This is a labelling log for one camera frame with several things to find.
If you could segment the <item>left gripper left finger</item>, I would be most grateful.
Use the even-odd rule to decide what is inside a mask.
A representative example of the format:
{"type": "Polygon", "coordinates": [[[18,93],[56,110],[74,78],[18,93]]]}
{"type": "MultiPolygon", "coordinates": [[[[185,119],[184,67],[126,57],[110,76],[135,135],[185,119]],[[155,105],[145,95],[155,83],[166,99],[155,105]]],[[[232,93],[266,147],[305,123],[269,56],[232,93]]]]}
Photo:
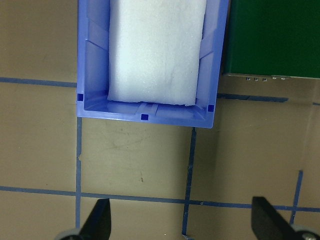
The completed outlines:
{"type": "Polygon", "coordinates": [[[78,235],[81,240],[108,240],[111,230],[110,200],[98,199],[78,235]]]}

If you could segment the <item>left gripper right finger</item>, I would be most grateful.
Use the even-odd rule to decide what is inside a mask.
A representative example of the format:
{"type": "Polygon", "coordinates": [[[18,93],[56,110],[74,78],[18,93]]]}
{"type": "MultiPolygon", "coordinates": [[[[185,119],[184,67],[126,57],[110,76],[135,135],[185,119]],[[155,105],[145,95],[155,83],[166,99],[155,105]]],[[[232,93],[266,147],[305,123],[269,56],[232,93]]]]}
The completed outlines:
{"type": "Polygon", "coordinates": [[[258,240],[298,239],[294,229],[262,196],[252,198],[251,229],[258,240]]]}

